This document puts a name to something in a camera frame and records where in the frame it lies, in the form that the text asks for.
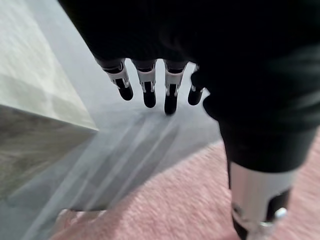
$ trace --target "pink carpet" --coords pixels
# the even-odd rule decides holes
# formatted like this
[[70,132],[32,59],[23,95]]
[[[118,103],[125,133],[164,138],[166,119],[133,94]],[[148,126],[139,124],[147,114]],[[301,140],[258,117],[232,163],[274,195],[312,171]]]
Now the pink carpet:
[[[64,210],[51,240],[238,240],[230,213],[223,144],[153,177],[115,208]],[[320,239],[320,134],[273,240]]]

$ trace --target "silver metal component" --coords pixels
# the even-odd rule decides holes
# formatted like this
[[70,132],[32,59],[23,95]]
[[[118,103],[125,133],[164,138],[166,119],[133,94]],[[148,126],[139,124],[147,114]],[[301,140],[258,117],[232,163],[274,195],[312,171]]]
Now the silver metal component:
[[140,70],[136,70],[138,73],[138,77],[139,77],[139,82],[140,85],[142,87],[142,90],[144,93],[147,92],[146,90],[146,86],[145,83],[150,82],[151,83],[151,92],[155,91],[155,85],[156,85],[156,68],[155,66],[153,66],[151,71],[140,71]]
[[169,96],[170,85],[175,85],[174,96],[178,96],[182,78],[184,76],[186,66],[179,73],[169,72],[167,64],[165,64],[165,95]]
[[246,240],[264,240],[272,234],[276,222],[287,214],[287,209],[278,209],[275,220],[266,222],[269,202],[292,186],[296,174],[297,170],[269,173],[231,163],[232,216],[248,231]]
[[120,87],[117,85],[117,82],[116,82],[117,79],[122,79],[125,88],[128,88],[130,86],[126,65],[124,63],[121,63],[121,65],[122,65],[122,70],[119,73],[110,73],[104,70],[106,74],[108,74],[111,82],[115,84],[118,89],[120,89]]

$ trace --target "floor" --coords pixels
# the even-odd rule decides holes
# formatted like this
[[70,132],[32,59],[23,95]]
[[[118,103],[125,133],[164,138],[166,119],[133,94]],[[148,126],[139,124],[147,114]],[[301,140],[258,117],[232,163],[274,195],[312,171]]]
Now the floor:
[[45,240],[61,209],[110,208],[150,176],[220,139],[217,123],[202,106],[187,102],[193,65],[185,71],[174,116],[164,114],[161,60],[156,106],[144,106],[129,61],[134,97],[124,101],[58,3],[26,1],[100,131],[0,202],[1,240]]

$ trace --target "robotic finger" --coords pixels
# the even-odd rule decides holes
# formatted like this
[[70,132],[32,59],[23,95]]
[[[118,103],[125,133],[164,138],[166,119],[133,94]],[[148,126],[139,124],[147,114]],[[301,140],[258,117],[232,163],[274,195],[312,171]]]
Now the robotic finger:
[[148,108],[153,108],[156,105],[156,61],[132,59],[142,87],[144,105]]
[[[194,72],[199,70],[199,66],[196,65],[194,68]],[[202,97],[202,93],[204,92],[204,87],[193,86],[191,84],[189,95],[188,95],[188,103],[192,106],[197,105]]]
[[130,101],[134,96],[134,92],[129,81],[125,59],[119,58],[109,61],[96,59],[96,62],[106,72],[111,82],[116,85],[121,97],[126,101]]
[[172,115],[177,109],[179,88],[188,61],[164,60],[165,65],[165,101],[164,112]]

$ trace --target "prosthetic hand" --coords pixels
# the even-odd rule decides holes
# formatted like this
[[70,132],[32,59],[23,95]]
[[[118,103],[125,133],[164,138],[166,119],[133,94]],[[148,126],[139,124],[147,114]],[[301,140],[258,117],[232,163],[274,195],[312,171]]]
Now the prosthetic hand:
[[124,58],[132,59],[149,108],[154,64],[165,59],[167,114],[176,109],[184,69],[175,66],[199,66],[188,101],[210,92],[203,106],[224,141],[234,228],[242,240],[269,236],[286,215],[320,123],[319,1],[60,3],[125,100],[133,93]]
[[[111,82],[116,85],[121,97],[124,100],[131,100],[134,96],[129,76],[127,73],[125,59],[98,60],[98,64],[108,74]],[[134,60],[132,62],[136,68],[139,83],[143,92],[144,105],[153,108],[156,105],[156,59]],[[179,88],[182,82],[185,68],[188,61],[164,60],[165,65],[165,102],[164,111],[167,115],[172,115],[177,109],[177,99]],[[196,105],[200,102],[203,89],[197,91],[193,86],[190,89],[189,103]]]

